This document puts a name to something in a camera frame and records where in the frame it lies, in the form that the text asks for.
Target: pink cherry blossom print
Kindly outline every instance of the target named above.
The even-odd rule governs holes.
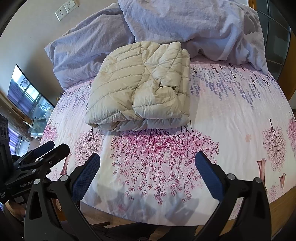
[[[114,162],[110,164],[118,170],[117,175],[124,176],[125,184],[129,181],[129,192],[133,189],[143,192],[145,187],[161,205],[168,196],[176,196],[176,193],[189,201],[188,196],[194,193],[194,189],[203,187],[194,164],[195,154],[203,151],[214,162],[214,157],[219,154],[219,143],[183,126],[122,132],[112,137],[110,149],[114,152]]]
[[[147,197],[148,196],[148,191],[144,191],[144,192],[142,192],[142,194],[143,194],[143,197]]]
[[[48,141],[55,141],[58,138],[59,134],[57,132],[57,128],[52,125],[51,121],[45,127],[43,132],[43,136],[40,142],[40,145],[45,144]]]
[[[293,113],[289,120],[287,134],[294,152],[294,156],[296,157],[296,121]]]
[[[267,192],[267,198],[268,202],[272,203],[273,201],[277,200],[283,193],[283,190],[281,189],[280,185],[272,185],[270,189],[268,189]]]
[[[280,171],[283,167],[286,155],[286,141],[283,131],[280,126],[273,128],[271,119],[270,128],[264,130],[263,133],[263,147],[267,152],[270,160],[272,170]]]
[[[80,133],[79,138],[75,142],[75,167],[83,165],[92,153],[100,154],[102,150],[102,144],[104,141],[104,132],[100,130],[94,130]]]

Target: metal screw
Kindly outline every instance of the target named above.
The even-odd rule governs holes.
[[[40,179],[39,178],[37,178],[37,179],[35,179],[35,181],[34,181],[34,184],[38,184],[40,182]]]
[[[255,178],[255,181],[256,181],[257,183],[261,183],[261,182],[262,182],[261,178],[259,178],[259,177],[256,177],[256,178]]]
[[[232,173],[227,174],[227,178],[229,180],[234,180],[235,179],[235,175],[233,175]]]
[[[61,176],[60,180],[62,182],[67,181],[68,180],[68,176],[67,175],[63,175],[63,176]]]

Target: pillow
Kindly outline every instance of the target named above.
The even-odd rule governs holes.
[[[118,3],[94,13],[45,47],[64,90],[90,80],[113,50],[134,42]]]

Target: floral bed sheet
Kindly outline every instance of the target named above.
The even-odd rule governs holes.
[[[93,152],[100,155],[100,169],[83,199],[90,206],[138,222],[205,224],[218,201],[194,165],[201,150],[239,179],[260,176],[269,202],[296,185],[296,121],[271,74],[198,56],[191,61],[188,125],[119,133],[85,124],[91,83],[65,91],[41,141],[71,150],[52,168],[52,180],[69,175]],[[231,219],[241,203],[238,199]]]

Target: beige down jacket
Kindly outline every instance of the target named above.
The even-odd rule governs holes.
[[[114,50],[93,81],[86,123],[110,131],[187,124],[189,67],[179,42],[143,41]]]

